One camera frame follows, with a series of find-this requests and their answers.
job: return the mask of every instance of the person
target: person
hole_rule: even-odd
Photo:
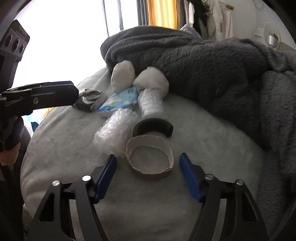
[[[24,132],[24,121],[22,117],[18,117],[13,125],[11,133],[6,133],[8,136],[5,140],[1,139],[3,134],[0,131],[0,163],[2,166],[13,165],[18,157],[20,150],[20,139]]]
[[[0,230],[1,240],[24,240],[20,169],[30,141],[22,117],[0,122]]]

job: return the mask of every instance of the cardboard tape core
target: cardboard tape core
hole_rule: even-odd
[[[169,167],[162,170],[161,172],[143,172],[140,169],[134,167],[130,157],[134,150],[140,146],[153,147],[163,151],[168,157],[168,162],[170,164]],[[167,177],[172,172],[175,164],[174,154],[169,143],[161,137],[153,135],[139,135],[129,139],[126,144],[126,160],[128,161],[132,172],[136,176],[148,180],[158,180]]]

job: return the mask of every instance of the curtain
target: curtain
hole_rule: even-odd
[[[178,29],[180,29],[186,23],[184,0],[177,0],[176,2],[177,2]]]
[[[149,25],[178,29],[176,0],[147,0]]]
[[[137,10],[139,25],[148,25],[147,0],[137,0]]]

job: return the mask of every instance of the yellow curtain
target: yellow curtain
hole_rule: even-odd
[[[147,0],[149,25],[178,29],[176,0]]]

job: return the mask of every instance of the camera lens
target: camera lens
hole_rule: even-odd
[[[12,41],[12,35],[9,35],[5,41],[5,47],[8,47],[8,45],[11,43]]]
[[[20,47],[20,53],[22,53],[24,51],[24,48],[25,48],[25,45],[23,44],[21,47]]]
[[[14,52],[14,51],[17,50],[19,44],[20,44],[20,40],[17,39],[17,40],[14,42],[13,46],[12,46],[12,52]]]

